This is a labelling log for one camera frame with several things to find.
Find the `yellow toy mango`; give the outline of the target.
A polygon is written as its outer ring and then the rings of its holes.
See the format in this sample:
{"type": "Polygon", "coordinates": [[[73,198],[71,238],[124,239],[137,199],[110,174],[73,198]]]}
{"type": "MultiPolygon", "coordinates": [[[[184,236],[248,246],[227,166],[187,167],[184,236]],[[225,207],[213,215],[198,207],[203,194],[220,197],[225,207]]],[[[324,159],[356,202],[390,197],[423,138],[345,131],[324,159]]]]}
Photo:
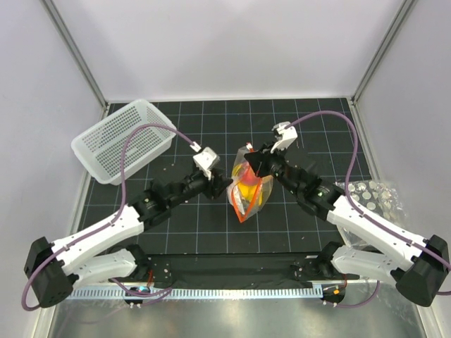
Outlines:
{"type": "Polygon", "coordinates": [[[247,186],[243,184],[242,182],[239,182],[237,184],[237,187],[240,192],[241,199],[248,202],[249,204],[256,204],[258,206],[262,205],[263,203],[263,196],[262,196],[262,185],[257,184],[253,186],[247,186]]]}

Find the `clear zip bag orange zipper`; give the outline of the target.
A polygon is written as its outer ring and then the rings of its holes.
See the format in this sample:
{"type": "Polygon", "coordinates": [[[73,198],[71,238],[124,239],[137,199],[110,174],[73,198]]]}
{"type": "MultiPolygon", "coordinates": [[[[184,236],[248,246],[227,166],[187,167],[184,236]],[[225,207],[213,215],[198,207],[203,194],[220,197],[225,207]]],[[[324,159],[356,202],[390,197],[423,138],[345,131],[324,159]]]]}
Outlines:
{"type": "Polygon", "coordinates": [[[273,178],[270,175],[257,177],[245,159],[245,154],[252,152],[254,149],[249,142],[238,149],[231,173],[233,182],[227,188],[228,202],[240,223],[264,207],[273,189],[273,178]]]}

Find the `white perforated plastic basket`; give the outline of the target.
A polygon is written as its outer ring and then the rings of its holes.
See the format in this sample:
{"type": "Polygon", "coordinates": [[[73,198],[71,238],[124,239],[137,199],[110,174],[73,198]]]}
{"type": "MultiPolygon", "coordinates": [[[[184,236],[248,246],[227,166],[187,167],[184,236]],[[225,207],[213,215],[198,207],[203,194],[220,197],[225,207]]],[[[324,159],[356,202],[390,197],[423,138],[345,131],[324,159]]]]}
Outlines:
{"type": "Polygon", "coordinates": [[[125,153],[129,178],[170,149],[175,125],[154,104],[135,100],[78,135],[71,149],[87,172],[100,184],[121,183],[120,160],[125,153]]]}

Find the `pink toy peach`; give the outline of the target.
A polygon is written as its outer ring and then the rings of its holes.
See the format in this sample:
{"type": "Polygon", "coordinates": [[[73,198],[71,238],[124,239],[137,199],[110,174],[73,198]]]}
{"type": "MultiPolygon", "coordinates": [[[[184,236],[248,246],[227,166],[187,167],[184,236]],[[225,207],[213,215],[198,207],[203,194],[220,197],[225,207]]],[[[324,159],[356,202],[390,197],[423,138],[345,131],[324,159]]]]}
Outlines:
{"type": "Polygon", "coordinates": [[[257,185],[260,178],[254,174],[254,171],[248,167],[242,176],[241,182],[247,186],[257,185]]]}

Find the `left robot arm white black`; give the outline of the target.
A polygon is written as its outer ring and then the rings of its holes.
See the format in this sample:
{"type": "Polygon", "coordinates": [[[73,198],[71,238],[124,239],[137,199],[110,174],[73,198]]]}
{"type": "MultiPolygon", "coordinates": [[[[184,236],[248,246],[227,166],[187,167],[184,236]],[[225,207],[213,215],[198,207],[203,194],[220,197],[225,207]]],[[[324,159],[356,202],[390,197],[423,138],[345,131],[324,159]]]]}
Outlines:
{"type": "Polygon", "coordinates": [[[34,240],[24,266],[27,284],[21,299],[23,309],[50,308],[74,289],[92,282],[116,277],[143,281],[149,274],[149,264],[138,245],[117,254],[106,255],[104,251],[168,220],[175,207],[200,194],[217,199],[232,181],[217,168],[210,178],[195,169],[177,182],[152,180],[146,190],[124,201],[118,211],[84,230],[53,242],[46,237],[34,240]]]}

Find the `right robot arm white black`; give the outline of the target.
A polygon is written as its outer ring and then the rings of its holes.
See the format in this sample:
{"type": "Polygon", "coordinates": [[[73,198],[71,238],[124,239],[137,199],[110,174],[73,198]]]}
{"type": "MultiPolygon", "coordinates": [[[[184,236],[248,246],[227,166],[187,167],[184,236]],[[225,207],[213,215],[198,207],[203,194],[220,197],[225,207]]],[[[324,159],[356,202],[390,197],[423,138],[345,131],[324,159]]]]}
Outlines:
{"type": "Polygon", "coordinates": [[[309,215],[357,235],[375,248],[360,251],[329,244],[319,255],[317,269],[326,279],[359,275],[390,284],[416,305],[429,307],[450,272],[447,242],[422,237],[391,223],[356,202],[347,189],[319,176],[315,169],[292,167],[285,152],[270,144],[245,154],[258,177],[274,177],[309,215]]]}

